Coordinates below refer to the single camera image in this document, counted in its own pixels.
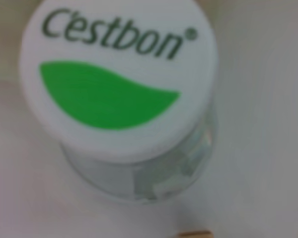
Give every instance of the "green shape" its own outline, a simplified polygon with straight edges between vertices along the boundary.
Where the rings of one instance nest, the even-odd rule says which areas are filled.
[[[44,62],[40,69],[59,107],[74,119],[102,129],[122,130],[146,123],[180,96],[83,62]]]

